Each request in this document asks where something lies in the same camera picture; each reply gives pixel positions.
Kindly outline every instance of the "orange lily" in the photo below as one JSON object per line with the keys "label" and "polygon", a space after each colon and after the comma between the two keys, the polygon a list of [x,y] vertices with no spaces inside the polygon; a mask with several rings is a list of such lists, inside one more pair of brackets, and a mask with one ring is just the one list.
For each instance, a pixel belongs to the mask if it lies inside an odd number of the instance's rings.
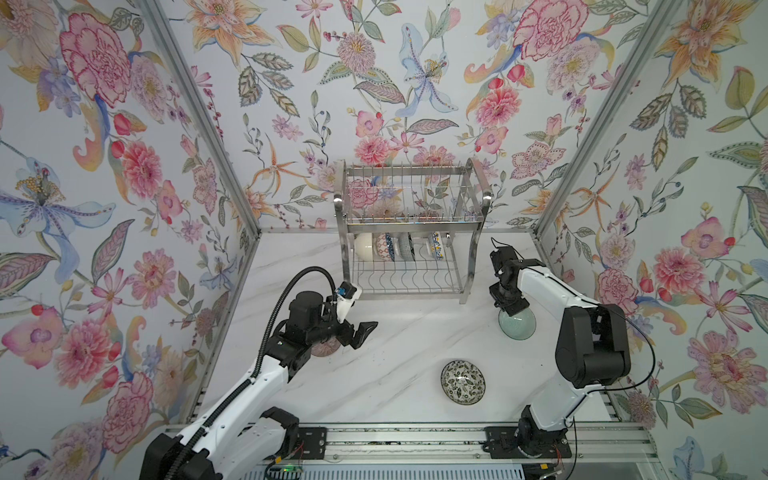
{"label": "orange lily", "polygon": [[266,189],[266,191],[270,191],[272,189],[272,185],[275,182],[275,179],[277,179],[277,187],[275,188],[275,191],[272,193],[272,196],[274,197],[277,191],[280,189],[280,172],[283,172],[284,174],[293,175],[294,177],[298,177],[298,178],[307,178],[307,177],[305,177],[304,175],[293,173],[292,171],[286,169],[286,166],[295,164],[296,163],[295,161],[286,162],[284,164],[278,164],[277,153],[275,153],[275,146],[272,145],[272,141],[270,140],[269,136],[267,136],[266,139],[270,142],[270,150],[272,151],[272,164],[267,168],[263,168],[257,171],[256,174],[253,175],[253,181],[250,182],[250,185],[248,186],[248,188],[251,188],[253,184],[256,183],[256,180],[259,179],[259,176],[264,175],[266,178],[269,178],[272,176],[272,174],[274,174],[274,178],[272,179],[272,184],[270,185],[269,188]]}
{"label": "orange lily", "polygon": [[600,224],[600,228],[603,231],[605,231],[605,228],[603,227],[603,219],[600,216],[600,204],[606,205],[608,208],[611,208],[611,205],[607,201],[603,200],[600,194],[602,194],[605,191],[605,189],[608,187],[608,185],[616,176],[616,172],[618,171],[619,169],[618,167],[616,167],[616,170],[614,170],[614,173],[611,175],[611,178],[609,178],[608,181],[605,182],[605,184],[602,187],[600,187],[600,189],[597,192],[593,192],[588,188],[582,187],[576,190],[574,193],[572,193],[571,195],[575,195],[581,192],[581,199],[584,200],[586,203],[581,205],[580,207],[576,207],[576,209],[583,208],[583,210],[577,214],[571,215],[571,217],[578,217],[579,215],[584,215],[589,211],[590,208],[592,208],[592,205],[594,205],[594,209],[598,214],[598,223]]}

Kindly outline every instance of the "orange flower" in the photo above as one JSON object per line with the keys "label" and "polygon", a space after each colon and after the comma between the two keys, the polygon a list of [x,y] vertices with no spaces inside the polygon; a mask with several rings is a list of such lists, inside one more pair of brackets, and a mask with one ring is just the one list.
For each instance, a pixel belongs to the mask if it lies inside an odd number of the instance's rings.
{"label": "orange flower", "polygon": [[194,10],[187,22],[194,23],[192,44],[195,51],[218,43],[230,54],[232,63],[240,67],[240,54],[246,45],[279,45],[280,43],[256,24],[266,8],[249,0],[184,0]]}
{"label": "orange flower", "polygon": [[656,51],[657,57],[672,57],[664,87],[690,72],[703,81],[720,86],[719,53],[746,43],[739,23],[759,2],[751,0],[695,0],[688,18],[674,26],[674,33]]}

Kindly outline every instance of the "pink flower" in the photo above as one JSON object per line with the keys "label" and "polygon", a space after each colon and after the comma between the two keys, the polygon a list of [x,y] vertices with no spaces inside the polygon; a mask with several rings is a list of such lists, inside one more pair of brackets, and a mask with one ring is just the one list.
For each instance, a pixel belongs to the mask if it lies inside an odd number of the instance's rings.
{"label": "pink flower", "polygon": [[533,177],[540,171],[554,164],[565,154],[564,148],[550,148],[549,145],[536,141],[525,152],[512,155],[512,178]]}
{"label": "pink flower", "polygon": [[41,369],[48,365],[58,347],[63,325],[54,307],[43,310],[38,318],[23,320],[2,336],[2,344],[24,363]]}
{"label": "pink flower", "polygon": [[352,206],[363,208],[371,205],[379,198],[379,189],[371,185],[371,180],[358,178],[349,183],[349,198],[352,200]]}
{"label": "pink flower", "polygon": [[655,258],[656,279],[672,293],[693,292],[707,277],[699,259],[686,255],[681,247],[663,248]]}
{"label": "pink flower", "polygon": [[181,147],[191,158],[197,156],[197,147],[195,147],[194,142],[187,135],[181,135]]}
{"label": "pink flower", "polygon": [[144,298],[144,309],[157,306],[157,298],[169,295],[176,291],[174,280],[176,279],[176,270],[174,268],[174,259],[165,254],[165,249],[160,248],[152,252],[144,252],[142,260],[134,263],[134,268],[138,273],[127,278],[127,282],[133,285],[131,294],[136,300]]}
{"label": "pink flower", "polygon": [[507,127],[490,127],[480,135],[475,142],[476,147],[484,148],[490,154],[495,154],[502,146],[502,141],[507,137]]}
{"label": "pink flower", "polygon": [[301,15],[301,18],[306,18],[312,13],[315,14],[317,18],[320,18],[320,10],[327,10],[331,7],[333,7],[332,3],[325,3],[323,0],[301,0],[304,2],[304,5],[297,5],[296,10],[299,12],[306,12],[304,15]]}
{"label": "pink flower", "polygon": [[576,38],[588,15],[582,0],[534,0],[523,12],[512,46],[522,45],[521,58],[550,57]]}
{"label": "pink flower", "polygon": [[709,217],[680,238],[682,244],[702,258],[716,258],[728,254],[725,230],[717,217]]}
{"label": "pink flower", "polygon": [[402,132],[400,134],[399,140],[395,137],[392,137],[392,141],[395,142],[395,147],[393,150],[400,150],[402,148],[402,151],[405,153],[408,153],[408,147],[415,147],[416,145],[424,143],[423,138],[416,140],[416,134],[411,134],[409,137],[406,132]]}
{"label": "pink flower", "polygon": [[751,313],[750,309],[746,308],[745,306],[727,306],[728,303],[731,303],[734,299],[736,299],[737,296],[739,296],[739,293],[736,290],[728,290],[726,291],[720,299],[718,299],[717,290],[718,290],[718,283],[710,281],[710,295],[704,294],[699,289],[696,289],[696,294],[699,296],[699,299],[711,306],[712,308],[707,310],[707,316],[712,318],[715,316],[715,313],[720,314],[720,318],[723,320],[723,323],[725,323],[725,326],[728,327],[732,332],[736,332],[736,330],[733,328],[733,325],[738,326],[745,332],[749,332],[752,329],[752,326],[742,320],[741,318],[734,316],[735,315],[747,315],[748,313]]}
{"label": "pink flower", "polygon": [[80,89],[110,107],[131,88],[131,64],[118,34],[88,13],[69,15],[69,30],[59,35],[61,54]]}
{"label": "pink flower", "polygon": [[198,87],[213,87],[214,84],[205,83],[206,81],[210,80],[210,73],[207,71],[201,74],[197,74],[197,65],[192,65],[190,67],[190,72],[192,73],[192,77],[194,78],[195,83]]}
{"label": "pink flower", "polygon": [[336,53],[341,62],[356,74],[365,74],[376,62],[373,44],[362,33],[350,33],[342,38]]}
{"label": "pink flower", "polygon": [[103,300],[99,300],[98,302],[89,305],[88,313],[93,313],[96,310],[103,308],[103,316],[107,316],[112,312],[113,305],[120,305],[123,303],[123,299],[117,297],[117,294],[120,293],[120,290],[123,289],[125,283],[128,281],[128,278],[123,280],[123,272],[123,269],[118,268],[118,271],[114,275],[114,282],[112,281],[112,274],[106,272],[104,274],[104,286],[107,288],[103,289],[97,285],[91,289],[91,293]]}
{"label": "pink flower", "polygon": [[555,115],[547,119],[547,135],[555,137],[560,134],[563,129],[563,117],[560,114]]}
{"label": "pink flower", "polygon": [[512,87],[491,90],[480,102],[477,121],[483,127],[505,124],[520,111],[521,103],[518,91]]}
{"label": "pink flower", "polygon": [[192,198],[201,205],[205,205],[205,211],[211,215],[216,208],[216,168],[213,161],[209,158],[204,166],[195,167],[192,170],[194,175],[194,192]]}
{"label": "pink flower", "polygon": [[634,240],[624,235],[611,235],[600,245],[603,263],[609,268],[624,271],[634,253]]}
{"label": "pink flower", "polygon": [[147,57],[135,55],[131,61],[131,94],[155,121],[163,121],[165,87],[154,62]]}
{"label": "pink flower", "polygon": [[600,45],[589,37],[571,43],[549,61],[547,90],[562,90],[580,81],[599,54]]}
{"label": "pink flower", "polygon": [[355,156],[369,167],[381,167],[392,149],[382,137],[365,137],[355,148]]}
{"label": "pink flower", "polygon": [[100,419],[66,427],[53,441],[48,477],[57,480],[90,477],[101,460],[102,439]]}
{"label": "pink flower", "polygon": [[360,111],[357,114],[357,127],[355,132],[358,137],[372,137],[379,133],[384,125],[384,119],[368,111]]}
{"label": "pink flower", "polygon": [[739,337],[732,330],[727,330],[725,336],[704,333],[703,341],[688,340],[688,356],[699,364],[694,369],[694,388],[705,395],[711,393],[712,400],[721,407],[725,406],[727,393],[730,408],[738,413],[749,413],[755,403],[766,406],[766,391],[759,384],[768,380],[768,370],[750,363],[757,357],[755,351],[746,348],[737,352]]}
{"label": "pink flower", "polygon": [[184,211],[179,197],[176,195],[176,189],[170,180],[163,182],[163,187],[157,192],[157,210],[160,212],[160,218],[169,225],[173,223],[172,217],[176,217]]}
{"label": "pink flower", "polygon": [[160,157],[154,148],[143,141],[129,143],[123,153],[123,177],[136,195],[144,199],[153,197],[163,179]]}
{"label": "pink flower", "polygon": [[203,235],[203,224],[197,220],[182,220],[181,235],[184,237],[187,243],[195,243]]}
{"label": "pink flower", "polygon": [[62,353],[55,359],[58,384],[73,389],[79,382],[90,382],[107,361],[111,346],[104,323],[86,319],[74,324],[61,341]]}
{"label": "pink flower", "polygon": [[153,393],[152,381],[142,372],[136,372],[132,381],[118,384],[101,423],[107,450],[120,453],[141,434],[149,418]]}
{"label": "pink flower", "polygon": [[618,305],[629,314],[637,310],[634,299],[637,297],[637,289],[632,285],[632,279],[620,270],[609,268],[598,277],[600,298],[603,303]]}

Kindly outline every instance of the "patterned plate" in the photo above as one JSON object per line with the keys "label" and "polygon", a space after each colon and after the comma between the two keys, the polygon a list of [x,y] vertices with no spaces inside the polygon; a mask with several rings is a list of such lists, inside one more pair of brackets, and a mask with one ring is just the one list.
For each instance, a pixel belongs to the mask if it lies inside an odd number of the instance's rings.
{"label": "patterned plate", "polygon": [[485,394],[485,378],[466,360],[454,360],[440,374],[442,391],[459,405],[473,405]]}

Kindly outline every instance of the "stainless steel dish rack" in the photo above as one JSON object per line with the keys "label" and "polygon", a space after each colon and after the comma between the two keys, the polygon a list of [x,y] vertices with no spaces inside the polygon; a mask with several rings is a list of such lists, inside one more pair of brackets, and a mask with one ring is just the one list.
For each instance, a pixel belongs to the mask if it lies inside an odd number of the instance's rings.
{"label": "stainless steel dish rack", "polygon": [[[361,299],[439,296],[466,303],[491,200],[477,160],[458,167],[347,167],[336,162],[333,205],[344,279],[362,287]],[[409,233],[413,259],[366,261],[355,254],[354,239],[361,233],[372,238]],[[435,255],[430,243],[435,233],[442,239],[442,254]],[[457,255],[456,250],[468,251]]]}

